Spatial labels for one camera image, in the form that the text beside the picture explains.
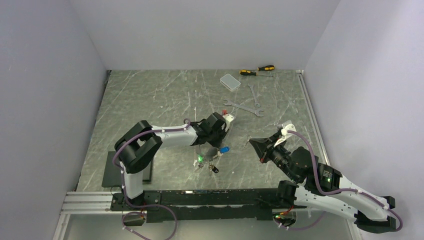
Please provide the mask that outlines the small silver key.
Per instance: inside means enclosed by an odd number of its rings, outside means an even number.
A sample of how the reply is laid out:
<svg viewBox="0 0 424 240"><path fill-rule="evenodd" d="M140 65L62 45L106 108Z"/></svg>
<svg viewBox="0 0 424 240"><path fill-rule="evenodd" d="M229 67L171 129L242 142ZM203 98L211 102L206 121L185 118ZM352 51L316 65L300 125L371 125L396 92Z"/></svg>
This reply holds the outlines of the small silver key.
<svg viewBox="0 0 424 240"><path fill-rule="evenodd" d="M245 144L244 144L243 148L245 148L248 145L250 139L251 139L251 136L248 135L247 138L246 138L246 141L245 141Z"/></svg>

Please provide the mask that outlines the metal key organizer plate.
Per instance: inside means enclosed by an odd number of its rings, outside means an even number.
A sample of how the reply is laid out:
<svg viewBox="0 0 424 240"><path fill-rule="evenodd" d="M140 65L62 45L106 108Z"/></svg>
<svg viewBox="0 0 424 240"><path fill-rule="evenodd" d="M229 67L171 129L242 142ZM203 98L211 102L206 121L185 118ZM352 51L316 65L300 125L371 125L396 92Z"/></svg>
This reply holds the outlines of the metal key organizer plate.
<svg viewBox="0 0 424 240"><path fill-rule="evenodd" d="M202 151L201 145L195 146L195 158L193 166L195 167L195 172L208 166L208 169L217 174L219 169L213 164L213 161L220 157L222 153L220 153L220 149L217 147L209 147L205 152ZM198 156L203 157L203 162L198 162Z"/></svg>

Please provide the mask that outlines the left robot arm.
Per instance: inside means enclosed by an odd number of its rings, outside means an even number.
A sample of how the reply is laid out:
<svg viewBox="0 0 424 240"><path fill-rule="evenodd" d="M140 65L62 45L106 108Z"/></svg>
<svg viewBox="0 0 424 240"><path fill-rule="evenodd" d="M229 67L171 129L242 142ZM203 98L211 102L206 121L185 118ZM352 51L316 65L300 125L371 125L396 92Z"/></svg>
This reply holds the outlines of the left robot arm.
<svg viewBox="0 0 424 240"><path fill-rule="evenodd" d="M124 204L131 210L137 210L143 205L144 170L158 150L206 143L220 150L234 120L231 114L214 112L200 121L185 118L180 126L163 127L151 125L146 120L139 121L114 146L112 163L121 174Z"/></svg>

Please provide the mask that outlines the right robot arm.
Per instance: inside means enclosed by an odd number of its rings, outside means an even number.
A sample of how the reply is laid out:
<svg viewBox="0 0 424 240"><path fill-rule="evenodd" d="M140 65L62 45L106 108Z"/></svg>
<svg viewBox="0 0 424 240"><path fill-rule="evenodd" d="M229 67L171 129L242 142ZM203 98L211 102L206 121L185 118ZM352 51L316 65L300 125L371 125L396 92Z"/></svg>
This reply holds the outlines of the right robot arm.
<svg viewBox="0 0 424 240"><path fill-rule="evenodd" d="M290 152L278 134L252 138L248 142L260 163L272 162L286 176L278 184L275 200L282 207L319 209L345 218L359 229L382 234L397 232L403 223L393 209L391 196L376 196L360 188L343 174L324 163L311 152L311 147L298 147Z"/></svg>

